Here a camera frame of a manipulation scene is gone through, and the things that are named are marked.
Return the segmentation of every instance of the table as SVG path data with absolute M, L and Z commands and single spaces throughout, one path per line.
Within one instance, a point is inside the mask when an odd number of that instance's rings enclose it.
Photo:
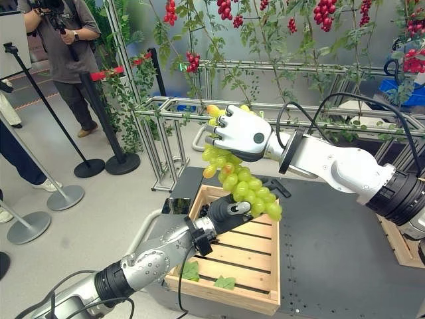
M 183 296 L 191 314 L 217 318 L 414 318 L 425 298 L 425 271 L 400 266 L 370 209 L 355 194 L 324 183 L 281 179 L 292 194 L 281 197 L 280 222 L 282 305 L 272 316 Z M 171 196 L 194 198 L 202 169 L 188 167 Z M 151 237 L 181 220 L 161 216 Z M 178 308 L 177 293 L 160 284 L 147 290 L 162 305 Z

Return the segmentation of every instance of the gray shirt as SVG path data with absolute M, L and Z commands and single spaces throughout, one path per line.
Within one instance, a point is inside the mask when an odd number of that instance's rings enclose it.
M 95 22 L 93 15 L 83 0 L 73 0 L 78 16 L 80 17 L 82 27 L 100 34 L 99 27 Z M 78 30 L 80 25 L 73 19 L 72 13 L 66 2 L 64 3 L 64 13 L 61 16 L 65 29 Z M 31 6 L 27 0 L 18 0 L 18 10 L 28 13 Z M 50 63 L 50 75 L 53 80 L 63 83 L 81 83 L 80 72 L 97 72 L 98 66 L 94 58 L 90 43 L 88 41 L 76 41 L 72 44 L 78 58 L 74 61 L 69 52 L 68 46 L 60 38 L 59 31 L 51 25 L 48 17 L 43 16 L 42 21 L 37 27 L 38 33 L 47 50 L 47 57 Z

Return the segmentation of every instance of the black stanchion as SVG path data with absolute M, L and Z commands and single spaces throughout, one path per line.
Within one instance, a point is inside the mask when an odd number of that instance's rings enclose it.
M 47 102 L 47 99 L 44 96 L 43 92 L 41 92 L 39 86 L 34 81 L 34 78 L 31 76 L 31 73 L 28 71 L 24 62 L 21 60 L 18 54 L 18 48 L 13 46 L 12 43 L 5 43 L 4 47 L 5 47 L 6 53 L 13 54 L 16 61 L 19 63 L 25 75 L 27 76 L 29 82 L 33 85 L 33 88 L 36 90 L 37 94 L 40 96 L 41 100 L 44 102 L 44 105 L 47 107 L 50 114 L 52 114 L 53 118 L 56 120 L 56 123 L 64 132 L 65 136 L 68 138 L 69 142 L 72 144 L 72 146 L 74 147 L 78 155 L 82 158 L 83 162 L 78 164 L 74 169 L 75 176 L 80 178 L 92 177 L 99 174 L 101 171 L 103 171 L 105 168 L 105 162 L 102 159 L 98 159 L 98 158 L 87 160 L 82 154 L 82 152 L 80 151 L 80 149 L 78 148 L 78 146 L 75 144 L 74 140 L 70 137 L 69 133 L 66 131 L 65 127 L 63 126 L 62 122 L 59 120 L 58 116 L 54 113 L 52 107 Z
M 167 93 L 165 91 L 164 81 L 162 79 L 161 68 L 159 67 L 159 63 L 158 63 L 157 49 L 149 48 L 147 51 L 152 54 L 152 64 L 153 64 L 153 67 L 155 68 L 155 71 L 157 72 L 157 83 L 159 87 L 159 92 L 161 93 L 162 96 L 167 96 Z
M 105 164 L 105 169 L 112 175 L 121 175 L 129 173 L 140 165 L 140 157 L 133 153 L 123 153 L 120 144 L 112 129 L 108 115 L 105 112 L 104 103 L 100 100 L 100 96 L 90 77 L 89 72 L 80 73 L 80 80 L 87 90 L 87 94 L 92 101 L 92 106 L 96 110 L 99 121 L 105 131 L 105 135 L 111 144 L 112 151 L 115 156 L 112 156 Z

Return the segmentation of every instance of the green foliage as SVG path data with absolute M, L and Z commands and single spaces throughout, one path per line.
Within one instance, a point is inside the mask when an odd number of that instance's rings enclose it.
M 217 278 L 217 280 L 215 281 L 214 286 L 219 287 L 219 288 L 233 290 L 235 283 L 236 283 L 236 278 L 234 278 L 234 277 L 225 278 L 223 276 L 219 276 Z
M 185 263 L 185 266 L 183 267 L 182 278 L 191 281 L 199 281 L 199 264 L 197 261 Z

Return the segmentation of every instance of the grape bunch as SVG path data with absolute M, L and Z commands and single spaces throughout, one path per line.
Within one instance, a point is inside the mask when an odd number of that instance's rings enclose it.
M 246 105 L 242 105 L 240 108 L 252 112 Z M 209 124 L 212 126 L 217 126 L 217 118 L 226 114 L 225 110 L 220 110 L 215 105 L 208 105 L 207 111 L 212 116 L 209 120 Z M 209 162 L 204 169 L 203 176 L 212 178 L 219 170 L 218 180 L 222 183 L 223 189 L 231 192 L 235 201 L 249 202 L 253 217 L 267 213 L 275 221 L 282 218 L 282 208 L 276 203 L 276 196 L 262 185 L 261 180 L 251 175 L 249 168 L 241 166 L 240 158 L 228 150 L 205 144 L 202 159 Z

